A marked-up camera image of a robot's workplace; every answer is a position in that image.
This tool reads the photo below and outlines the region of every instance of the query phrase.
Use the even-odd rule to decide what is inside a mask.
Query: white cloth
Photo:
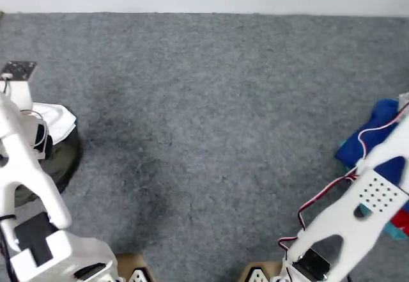
[[[64,140],[75,128],[77,118],[62,105],[33,103],[33,110],[47,122],[54,145]]]

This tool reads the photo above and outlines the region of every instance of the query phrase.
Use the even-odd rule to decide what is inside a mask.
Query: perforated plate
[[[361,204],[372,212],[385,213],[393,202],[402,196],[405,197],[405,194],[398,187],[375,172],[371,178],[366,179],[366,182],[359,193],[359,198]]]

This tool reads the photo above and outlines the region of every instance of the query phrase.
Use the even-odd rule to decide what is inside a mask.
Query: black cable
[[[4,215],[0,217],[0,221],[15,218],[16,218],[15,215]],[[17,276],[15,275],[12,263],[10,261],[10,254],[8,252],[6,237],[4,236],[3,229],[1,227],[0,227],[0,249],[1,254],[4,256],[4,262],[6,263],[8,278],[10,279],[11,282],[19,282]]]

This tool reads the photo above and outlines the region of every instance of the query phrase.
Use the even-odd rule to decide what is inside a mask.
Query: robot
[[[66,231],[72,218],[52,178],[39,160],[49,155],[47,122],[33,112],[28,82],[36,67],[33,61],[9,61],[0,73],[0,248],[12,282],[154,282],[139,255],[115,256],[101,240],[80,238]],[[239,282],[340,282],[375,245],[385,224],[409,200],[409,172],[399,187],[374,168],[397,156],[409,157],[409,118],[395,121],[392,134],[340,180],[350,188],[302,229],[297,236],[279,241],[285,250],[282,262],[251,263]],[[42,201],[46,212],[18,223],[15,190],[25,186]],[[308,204],[320,198],[321,193]],[[369,213],[356,215],[365,206]],[[328,263],[311,247],[339,235],[343,244],[338,259]],[[291,247],[283,244],[293,241]],[[15,251],[11,257],[9,248]]]

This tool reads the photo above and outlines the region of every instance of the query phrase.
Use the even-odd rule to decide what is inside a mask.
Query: metal bracket
[[[36,66],[35,61],[7,61],[0,76],[7,81],[28,81]]]

